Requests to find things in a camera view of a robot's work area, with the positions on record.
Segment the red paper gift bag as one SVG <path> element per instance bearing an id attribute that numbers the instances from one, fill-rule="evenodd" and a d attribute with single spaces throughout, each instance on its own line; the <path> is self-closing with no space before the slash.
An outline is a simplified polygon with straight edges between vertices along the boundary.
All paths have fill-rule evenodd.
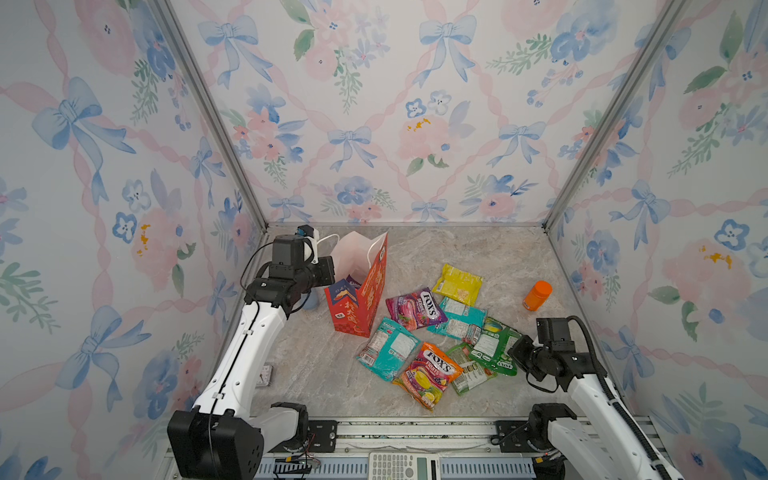
<path id="1" fill-rule="evenodd" d="M 324 289 L 334 330 L 368 338 L 382 299 L 388 234 L 373 239 L 353 231 L 331 252 L 334 282 Z"/>

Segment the orange Fox's fruits candy bag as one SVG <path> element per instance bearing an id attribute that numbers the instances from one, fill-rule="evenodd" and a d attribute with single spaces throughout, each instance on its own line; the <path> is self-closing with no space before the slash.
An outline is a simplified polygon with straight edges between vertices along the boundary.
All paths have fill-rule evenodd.
<path id="1" fill-rule="evenodd" d="M 462 367 L 436 345 L 424 342 L 417 355 L 393 384 L 432 411 L 447 387 L 463 373 Z"/>

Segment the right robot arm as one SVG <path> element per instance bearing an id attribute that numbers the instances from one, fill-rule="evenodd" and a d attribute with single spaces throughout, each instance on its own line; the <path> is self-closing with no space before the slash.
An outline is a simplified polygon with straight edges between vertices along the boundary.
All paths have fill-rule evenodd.
<path id="1" fill-rule="evenodd" d="M 508 354 L 534 389 L 541 391 L 541 383 L 553 378 L 597 438 L 589 437 L 568 405 L 539 403 L 524 426 L 499 435 L 500 443 L 560 453 L 584 479 L 681 479 L 627 410 L 585 322 L 577 316 L 538 318 L 536 329 L 536 338 L 522 336 Z"/>

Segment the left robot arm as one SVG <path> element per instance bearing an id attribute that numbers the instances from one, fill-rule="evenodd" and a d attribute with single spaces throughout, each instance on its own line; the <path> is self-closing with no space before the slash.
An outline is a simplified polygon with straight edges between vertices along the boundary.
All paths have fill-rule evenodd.
<path id="1" fill-rule="evenodd" d="M 309 443 L 306 406 L 277 402 L 253 417 L 256 384 L 289 317 L 315 288 L 334 281 L 334 264 L 318 252 L 318 235 L 302 225 L 269 244 L 271 259 L 247 285 L 236 331 L 209 384 L 188 411 L 175 411 L 167 434 L 187 479 L 252 479 L 264 454 Z"/>

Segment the light green snack bag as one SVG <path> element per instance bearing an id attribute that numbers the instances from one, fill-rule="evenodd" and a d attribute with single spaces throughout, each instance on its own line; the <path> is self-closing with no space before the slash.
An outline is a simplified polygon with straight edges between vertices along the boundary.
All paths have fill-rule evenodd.
<path id="1" fill-rule="evenodd" d="M 461 343 L 446 351 L 450 359 L 462 368 L 462 373 L 452 382 L 458 395 L 464 395 L 476 387 L 497 377 L 492 370 L 482 366 L 471 356 L 469 344 Z"/>

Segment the teal candy bag right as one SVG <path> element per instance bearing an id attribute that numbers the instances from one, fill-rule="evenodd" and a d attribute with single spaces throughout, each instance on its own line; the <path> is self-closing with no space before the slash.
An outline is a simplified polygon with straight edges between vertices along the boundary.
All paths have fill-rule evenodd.
<path id="1" fill-rule="evenodd" d="M 447 321 L 431 325 L 427 330 L 431 333 L 461 340 L 464 343 L 474 345 L 480 338 L 487 311 L 465 305 L 459 301 L 444 297 L 440 308 L 447 317 Z"/>

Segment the yellow chips snack bag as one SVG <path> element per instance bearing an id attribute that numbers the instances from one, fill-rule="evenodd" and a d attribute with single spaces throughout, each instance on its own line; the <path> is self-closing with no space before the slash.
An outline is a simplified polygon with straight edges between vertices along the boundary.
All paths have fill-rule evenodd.
<path id="1" fill-rule="evenodd" d="M 479 297 L 483 281 L 481 276 L 444 264 L 432 291 L 473 307 Z"/>

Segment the teal Fox's candy bag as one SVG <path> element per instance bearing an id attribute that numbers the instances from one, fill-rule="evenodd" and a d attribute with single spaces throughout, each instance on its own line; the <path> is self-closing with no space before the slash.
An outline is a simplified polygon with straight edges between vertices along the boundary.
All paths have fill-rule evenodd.
<path id="1" fill-rule="evenodd" d="M 392 382 L 405 368 L 421 341 L 398 322 L 384 318 L 356 359 L 386 382 Z"/>

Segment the orange plastic bottle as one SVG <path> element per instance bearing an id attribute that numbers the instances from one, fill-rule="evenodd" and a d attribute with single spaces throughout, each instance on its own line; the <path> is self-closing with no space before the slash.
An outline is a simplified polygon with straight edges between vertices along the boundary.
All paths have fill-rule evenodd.
<path id="1" fill-rule="evenodd" d="M 537 281 L 523 300 L 523 307 L 529 311 L 537 311 L 553 292 L 552 285 L 546 281 Z"/>

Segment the small square clock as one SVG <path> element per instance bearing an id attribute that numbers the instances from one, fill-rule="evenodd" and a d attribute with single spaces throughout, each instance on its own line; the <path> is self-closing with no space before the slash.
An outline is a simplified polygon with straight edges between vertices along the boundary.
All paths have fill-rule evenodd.
<path id="1" fill-rule="evenodd" d="M 268 387 L 271 384 L 272 374 L 273 374 L 273 366 L 271 364 L 264 365 L 256 379 L 256 387 L 257 388 Z"/>

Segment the grey calculator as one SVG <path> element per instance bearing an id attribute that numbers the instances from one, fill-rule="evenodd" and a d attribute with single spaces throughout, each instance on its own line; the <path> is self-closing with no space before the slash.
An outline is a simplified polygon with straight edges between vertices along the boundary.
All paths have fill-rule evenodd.
<path id="1" fill-rule="evenodd" d="M 373 452 L 368 460 L 369 480 L 440 480 L 436 455 L 404 452 Z"/>

